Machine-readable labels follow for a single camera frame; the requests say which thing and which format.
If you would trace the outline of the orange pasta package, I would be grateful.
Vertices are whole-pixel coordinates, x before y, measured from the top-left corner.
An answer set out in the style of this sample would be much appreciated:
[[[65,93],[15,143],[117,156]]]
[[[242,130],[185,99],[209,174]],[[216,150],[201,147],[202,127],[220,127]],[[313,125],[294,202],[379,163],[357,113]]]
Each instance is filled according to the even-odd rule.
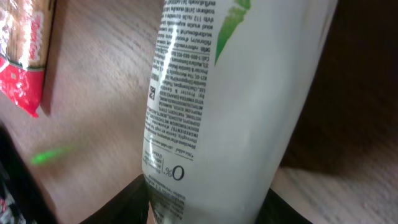
[[[38,117],[56,0],[1,0],[1,92]]]

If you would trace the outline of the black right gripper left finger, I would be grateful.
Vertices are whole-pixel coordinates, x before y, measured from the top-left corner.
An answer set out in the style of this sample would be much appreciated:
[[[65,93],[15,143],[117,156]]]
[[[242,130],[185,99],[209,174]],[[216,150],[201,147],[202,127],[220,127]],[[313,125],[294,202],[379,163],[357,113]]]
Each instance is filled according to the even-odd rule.
[[[146,224],[148,213],[149,194],[141,174],[80,224]]]

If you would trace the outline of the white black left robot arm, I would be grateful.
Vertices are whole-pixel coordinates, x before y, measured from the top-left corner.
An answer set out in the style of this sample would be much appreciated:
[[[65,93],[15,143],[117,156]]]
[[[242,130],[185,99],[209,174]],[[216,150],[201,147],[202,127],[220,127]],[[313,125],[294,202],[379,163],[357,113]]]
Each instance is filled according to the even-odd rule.
[[[149,196],[144,176],[139,175],[82,224],[144,224],[148,216]],[[4,126],[1,126],[1,223],[58,223]]]

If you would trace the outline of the white tube with cork cap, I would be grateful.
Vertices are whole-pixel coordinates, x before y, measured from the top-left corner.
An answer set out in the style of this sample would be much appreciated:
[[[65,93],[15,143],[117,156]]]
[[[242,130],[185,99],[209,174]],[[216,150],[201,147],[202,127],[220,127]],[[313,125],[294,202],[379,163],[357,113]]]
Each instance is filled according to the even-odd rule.
[[[142,170],[156,223],[254,223],[336,0],[166,0]]]

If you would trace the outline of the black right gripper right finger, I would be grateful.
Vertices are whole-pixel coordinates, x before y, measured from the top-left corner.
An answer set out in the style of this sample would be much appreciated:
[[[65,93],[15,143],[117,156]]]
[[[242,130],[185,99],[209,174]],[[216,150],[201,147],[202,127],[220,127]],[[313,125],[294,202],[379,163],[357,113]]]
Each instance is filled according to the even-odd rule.
[[[269,189],[255,224],[312,224],[312,222]]]

